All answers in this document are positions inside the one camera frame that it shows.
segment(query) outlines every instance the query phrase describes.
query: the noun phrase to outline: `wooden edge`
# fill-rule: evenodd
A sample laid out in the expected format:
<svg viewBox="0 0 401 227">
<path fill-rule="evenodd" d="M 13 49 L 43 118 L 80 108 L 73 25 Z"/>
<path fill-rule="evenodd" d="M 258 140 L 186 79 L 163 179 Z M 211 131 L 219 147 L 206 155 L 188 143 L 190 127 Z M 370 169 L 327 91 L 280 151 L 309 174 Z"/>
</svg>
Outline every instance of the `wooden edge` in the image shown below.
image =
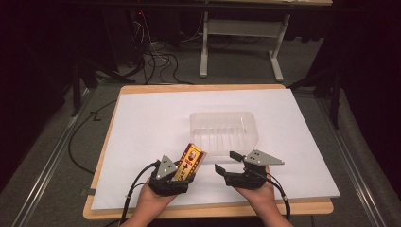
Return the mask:
<svg viewBox="0 0 401 227">
<path fill-rule="evenodd" d="M 289 6 L 316 6 L 330 7 L 333 5 L 332 0 L 308 0 L 308 1 L 284 1 L 284 0 L 210 0 L 210 2 L 239 2 L 239 3 L 260 3 L 260 4 L 277 4 Z"/>
<path fill-rule="evenodd" d="M 223 84 L 223 85 L 130 85 L 121 88 L 122 94 L 165 93 L 165 92 L 195 92 L 195 91 L 227 91 L 227 90 L 254 90 L 254 89 L 286 89 L 282 84 Z M 117 108 L 114 108 L 112 120 L 107 131 L 105 142 L 97 163 L 96 172 L 91 188 L 96 189 L 100 171 L 103 165 L 105 150 L 112 130 L 113 120 Z M 87 219 L 120 218 L 122 209 L 92 210 L 94 196 L 88 195 L 83 209 L 83 216 Z M 333 203 L 329 198 L 290 200 L 291 214 L 330 214 L 333 212 Z M 285 205 L 277 202 L 282 214 L 285 214 Z M 224 203 L 167 207 L 159 218 L 207 218 L 207 217 L 246 217 L 255 216 L 254 210 L 248 203 Z"/>
<path fill-rule="evenodd" d="M 220 84 L 220 85 L 131 85 L 121 88 L 120 94 L 227 91 L 252 89 L 286 89 L 282 84 Z"/>
<path fill-rule="evenodd" d="M 117 219 L 121 218 L 122 209 L 91 210 L 94 196 L 88 197 L 83 216 L 87 219 Z M 277 207 L 282 215 L 286 207 L 282 201 L 277 201 Z M 330 198 L 313 198 L 289 200 L 292 215 L 327 215 L 334 210 Z M 129 209 L 129 217 L 134 208 Z M 189 206 L 167 207 L 158 218 L 228 218 L 228 217 L 254 217 L 256 213 L 247 202 L 204 204 Z"/>
</svg>

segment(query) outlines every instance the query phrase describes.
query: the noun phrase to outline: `black wall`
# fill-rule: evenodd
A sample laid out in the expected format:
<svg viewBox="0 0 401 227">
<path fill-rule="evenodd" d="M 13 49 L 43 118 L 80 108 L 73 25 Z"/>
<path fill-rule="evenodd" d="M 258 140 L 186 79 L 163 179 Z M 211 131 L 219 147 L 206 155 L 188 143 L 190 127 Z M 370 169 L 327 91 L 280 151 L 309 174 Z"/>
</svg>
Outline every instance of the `black wall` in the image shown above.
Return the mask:
<svg viewBox="0 0 401 227">
<path fill-rule="evenodd" d="M 342 68 L 341 87 L 360 130 L 401 198 L 401 17 L 398 1 L 346 1 L 323 41 L 309 77 Z M 336 71 L 328 71 L 333 76 Z M 317 81 L 322 87 L 326 78 Z"/>
<path fill-rule="evenodd" d="M 63 104 L 71 59 L 45 1 L 0 4 L 0 190 Z"/>
</svg>

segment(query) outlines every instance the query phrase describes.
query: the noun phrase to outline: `table leg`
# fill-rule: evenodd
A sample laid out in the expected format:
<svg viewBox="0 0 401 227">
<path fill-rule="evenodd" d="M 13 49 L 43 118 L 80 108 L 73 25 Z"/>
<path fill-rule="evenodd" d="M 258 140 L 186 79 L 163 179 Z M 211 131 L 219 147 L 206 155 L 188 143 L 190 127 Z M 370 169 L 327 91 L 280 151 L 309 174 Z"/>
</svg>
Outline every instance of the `table leg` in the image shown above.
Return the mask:
<svg viewBox="0 0 401 227">
<path fill-rule="evenodd" d="M 207 77 L 207 35 L 208 35 L 208 21 L 209 21 L 209 13 L 204 12 L 203 15 L 203 46 L 201 50 L 200 56 L 200 77 Z"/>
<path fill-rule="evenodd" d="M 286 14 L 284 17 L 283 23 L 280 26 L 280 30 L 277 35 L 277 42 L 274 50 L 269 51 L 269 58 L 271 62 L 271 67 L 273 68 L 274 76 L 278 82 L 282 82 L 284 80 L 283 74 L 281 73 L 280 65 L 278 64 L 277 55 L 280 50 L 281 43 L 283 42 L 284 35 L 286 34 L 289 14 Z"/>
</svg>

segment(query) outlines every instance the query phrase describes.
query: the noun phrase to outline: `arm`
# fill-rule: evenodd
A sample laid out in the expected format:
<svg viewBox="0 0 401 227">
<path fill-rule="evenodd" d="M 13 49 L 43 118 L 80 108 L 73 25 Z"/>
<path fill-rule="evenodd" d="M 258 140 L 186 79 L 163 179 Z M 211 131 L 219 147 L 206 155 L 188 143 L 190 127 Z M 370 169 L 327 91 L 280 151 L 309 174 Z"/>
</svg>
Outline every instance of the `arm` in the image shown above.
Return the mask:
<svg viewBox="0 0 401 227">
<path fill-rule="evenodd" d="M 268 166 L 266 166 L 266 172 L 270 173 Z M 235 190 L 248 200 L 252 209 L 262 219 L 265 227 L 292 226 L 277 208 L 274 198 L 274 186 L 271 183 L 265 183 L 255 190 L 244 188 L 236 188 Z"/>
<path fill-rule="evenodd" d="M 147 184 L 141 189 L 136 208 L 130 218 L 121 227 L 146 227 L 160 216 L 177 195 L 162 197 L 154 194 Z"/>
</svg>

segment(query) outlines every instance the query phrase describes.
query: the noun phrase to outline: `gray carpet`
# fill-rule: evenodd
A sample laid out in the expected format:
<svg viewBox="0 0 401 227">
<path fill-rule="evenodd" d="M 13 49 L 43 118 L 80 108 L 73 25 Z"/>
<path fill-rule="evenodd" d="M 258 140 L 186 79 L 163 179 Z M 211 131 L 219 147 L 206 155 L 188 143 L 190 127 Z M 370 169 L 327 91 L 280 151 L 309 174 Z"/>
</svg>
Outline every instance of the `gray carpet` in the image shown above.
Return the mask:
<svg viewBox="0 0 401 227">
<path fill-rule="evenodd" d="M 175 47 L 162 48 L 156 44 L 159 56 L 158 65 L 163 62 L 163 53 L 174 53 L 179 67 L 176 78 L 196 84 L 243 84 L 243 83 L 276 83 L 267 59 L 267 45 L 272 40 L 262 40 L 254 44 L 244 44 L 254 41 L 240 39 L 227 48 L 224 42 L 212 42 L 213 49 L 209 52 L 209 75 L 207 79 L 199 78 L 200 46 L 197 43 L 183 44 L 180 49 Z M 284 42 L 279 54 L 279 62 L 285 78 L 284 84 L 302 79 L 319 49 L 321 42 L 303 44 L 300 40 Z M 163 70 L 158 67 L 150 83 L 176 82 L 173 78 L 174 64 Z M 124 65 L 121 71 L 128 71 Z M 150 76 L 151 67 L 147 66 L 146 75 Z M 137 83 L 145 82 L 141 72 L 132 77 Z M 83 122 L 92 111 L 115 100 L 122 84 L 99 80 L 97 89 L 85 95 L 86 104 L 77 119 L 76 127 Z M 340 130 L 333 129 L 327 120 L 326 100 L 316 99 L 310 93 L 313 88 L 301 88 L 294 92 L 296 100 L 304 115 L 305 121 L 323 155 L 324 160 L 340 190 L 341 196 L 333 199 L 334 212 L 330 215 L 292 216 L 295 226 L 401 226 L 400 202 L 392 191 L 390 184 L 375 162 L 367 148 L 363 137 L 358 131 L 357 123 L 349 111 L 345 94 L 341 94 Z M 66 104 L 49 119 L 44 131 L 31 152 L 14 174 L 8 186 L 0 196 L 0 226 L 11 226 L 24 206 L 29 192 L 35 186 L 47 160 L 69 122 L 72 110 L 72 93 L 66 95 Z M 85 122 L 71 141 L 71 151 L 74 158 L 88 169 L 95 170 L 99 153 L 113 114 L 114 104 L 101 110 L 94 121 L 90 118 Z M 67 144 L 62 146 L 60 161 L 52 173 L 49 182 L 44 183 L 44 192 L 39 195 L 33 211 L 20 226 L 105 226 L 111 220 L 87 220 L 82 216 L 86 201 L 85 190 L 90 186 L 93 176 L 74 165 L 68 155 Z M 349 165 L 350 160 L 356 168 Z M 374 214 L 363 201 L 365 192 L 358 186 L 366 183 L 367 192 L 375 202 Z M 262 226 L 258 218 L 211 218 L 211 219 L 157 219 L 150 226 Z"/>
</svg>

